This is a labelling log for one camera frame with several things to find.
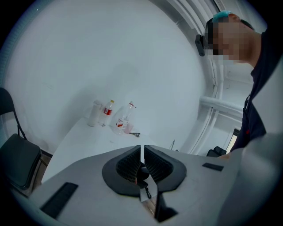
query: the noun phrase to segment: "neck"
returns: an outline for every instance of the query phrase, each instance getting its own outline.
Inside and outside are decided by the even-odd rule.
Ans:
[[[247,57],[247,63],[253,68],[256,66],[261,52],[261,34],[257,32],[251,32],[249,37],[249,54]]]

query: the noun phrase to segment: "white table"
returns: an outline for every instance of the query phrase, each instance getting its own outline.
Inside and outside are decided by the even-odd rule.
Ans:
[[[156,144],[143,134],[137,138],[130,134],[117,135],[109,126],[96,124],[90,127],[86,120],[81,118],[55,151],[42,183],[80,159],[135,145],[141,146],[141,161],[144,162],[144,145]]]

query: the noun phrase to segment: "baseboard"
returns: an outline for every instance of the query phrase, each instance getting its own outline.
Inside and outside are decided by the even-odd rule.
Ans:
[[[51,153],[49,153],[49,152],[47,152],[47,151],[45,151],[45,150],[42,150],[42,149],[41,149],[41,152],[42,152],[44,155],[48,156],[49,158],[52,158],[52,156],[53,156]]]

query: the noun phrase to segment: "black clip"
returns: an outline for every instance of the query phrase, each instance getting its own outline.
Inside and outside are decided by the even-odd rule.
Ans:
[[[147,197],[149,199],[151,199],[151,194],[150,194],[149,189],[147,187],[145,187],[145,191],[146,191]]]

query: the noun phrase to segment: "red label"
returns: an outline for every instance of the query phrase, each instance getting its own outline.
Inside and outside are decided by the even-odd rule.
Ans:
[[[104,114],[111,115],[112,110],[109,110],[107,108],[104,109]]]

